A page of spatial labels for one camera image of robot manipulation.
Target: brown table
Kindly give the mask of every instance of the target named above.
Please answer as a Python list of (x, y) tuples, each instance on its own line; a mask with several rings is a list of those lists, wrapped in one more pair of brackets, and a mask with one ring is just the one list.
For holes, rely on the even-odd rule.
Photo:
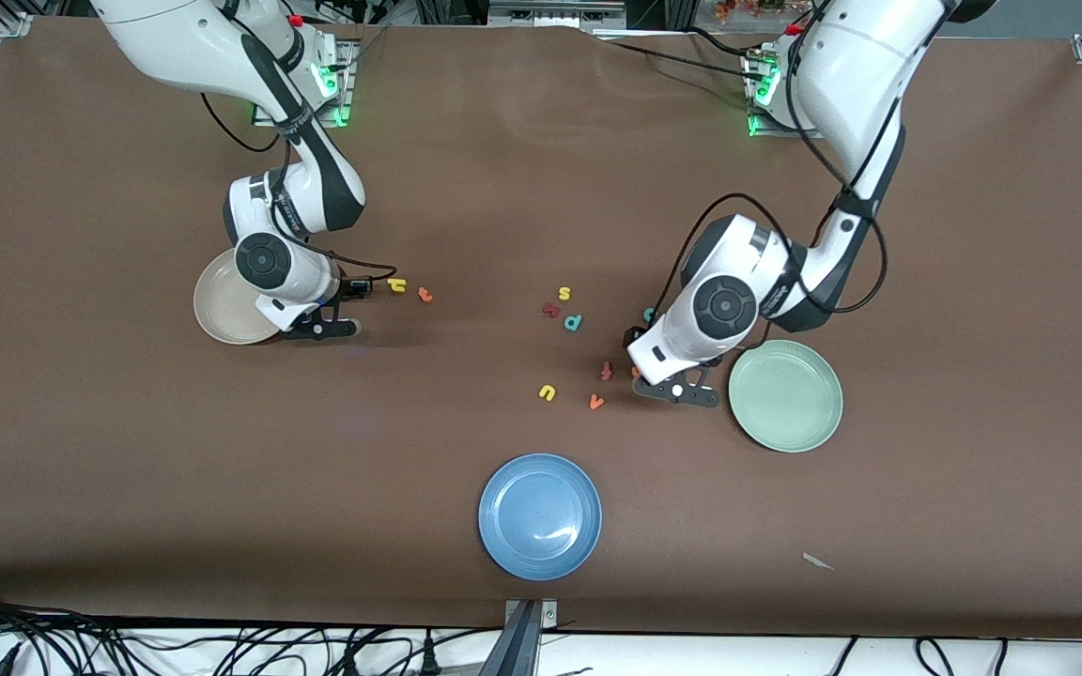
[[(335, 138), (369, 207), (319, 242), (437, 301), (383, 288), (353, 305), (357, 341), (235, 347), (198, 329), (192, 290), (227, 247), (228, 183), (281, 153), (238, 149), (95, 21), (4, 44), (1, 598), (486, 625), (503, 599), (553, 596), (584, 629), (1082, 637), (1068, 44), (931, 52), (881, 218), (883, 295), (797, 337), (846, 397), (801, 456), (726, 409), (598, 381), (605, 359), (626, 371), (620, 334), (714, 197), (748, 189), (808, 238), (836, 189), (800, 143), (747, 137), (736, 81), (567, 29), (392, 29), (364, 61)], [(540, 313), (558, 287), (577, 333)], [(592, 559), (545, 585), (497, 568), (475, 521), (488, 476), (533, 451), (579, 462), (605, 508)]]

